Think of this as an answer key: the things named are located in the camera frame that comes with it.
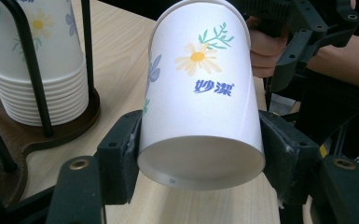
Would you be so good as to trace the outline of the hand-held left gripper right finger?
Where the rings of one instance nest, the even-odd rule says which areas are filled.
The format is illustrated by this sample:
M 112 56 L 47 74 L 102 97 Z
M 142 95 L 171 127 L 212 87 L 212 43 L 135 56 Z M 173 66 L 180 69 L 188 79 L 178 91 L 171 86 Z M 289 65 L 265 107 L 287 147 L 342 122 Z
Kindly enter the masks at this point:
M 275 114 L 259 112 L 266 158 L 264 174 L 280 206 L 304 204 L 307 173 L 321 159 L 319 146 L 293 124 Z

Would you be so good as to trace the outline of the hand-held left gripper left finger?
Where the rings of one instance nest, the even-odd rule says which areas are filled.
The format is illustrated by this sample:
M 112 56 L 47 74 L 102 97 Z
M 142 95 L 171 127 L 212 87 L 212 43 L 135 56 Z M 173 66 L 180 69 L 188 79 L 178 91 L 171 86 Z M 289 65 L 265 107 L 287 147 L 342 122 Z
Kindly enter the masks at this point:
M 131 202 L 139 174 L 137 156 L 142 113 L 136 110 L 121 116 L 97 147 L 95 156 L 106 205 Z

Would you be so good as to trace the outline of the single floral white paper cup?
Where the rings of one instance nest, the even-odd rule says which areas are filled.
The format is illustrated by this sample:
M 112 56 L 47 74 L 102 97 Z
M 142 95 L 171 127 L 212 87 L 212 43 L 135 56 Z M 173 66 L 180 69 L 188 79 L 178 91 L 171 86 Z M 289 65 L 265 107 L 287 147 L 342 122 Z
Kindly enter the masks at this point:
M 157 20 L 138 165 L 174 188 L 239 186 L 265 167 L 251 39 L 227 0 L 182 0 Z

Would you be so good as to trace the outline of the dark wooden double cup holder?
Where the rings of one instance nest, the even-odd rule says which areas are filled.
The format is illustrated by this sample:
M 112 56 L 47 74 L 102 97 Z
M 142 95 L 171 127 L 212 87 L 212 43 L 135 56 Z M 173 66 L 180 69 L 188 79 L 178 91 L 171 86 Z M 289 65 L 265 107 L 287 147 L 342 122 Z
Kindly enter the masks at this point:
M 86 59 L 89 103 L 76 119 L 52 125 L 35 48 L 31 45 L 32 34 L 27 17 L 15 0 L 0 2 L 16 24 L 42 123 L 36 127 L 17 122 L 7 114 L 0 99 L 0 199 L 5 205 L 10 205 L 18 202 L 24 192 L 28 176 L 27 155 L 35 150 L 63 145 L 86 132 L 99 117 L 100 99 L 93 84 L 90 19 L 85 17 L 85 31 L 77 33 Z

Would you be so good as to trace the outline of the stack of white paper cups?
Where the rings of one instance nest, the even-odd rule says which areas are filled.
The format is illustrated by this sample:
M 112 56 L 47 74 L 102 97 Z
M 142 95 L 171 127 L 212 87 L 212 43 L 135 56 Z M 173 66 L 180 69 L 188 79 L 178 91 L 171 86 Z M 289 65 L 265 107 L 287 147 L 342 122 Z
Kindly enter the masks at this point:
M 79 117 L 89 103 L 86 59 L 71 0 L 15 0 L 29 22 L 52 125 Z M 14 19 L 0 2 L 0 99 L 19 123 L 42 125 Z

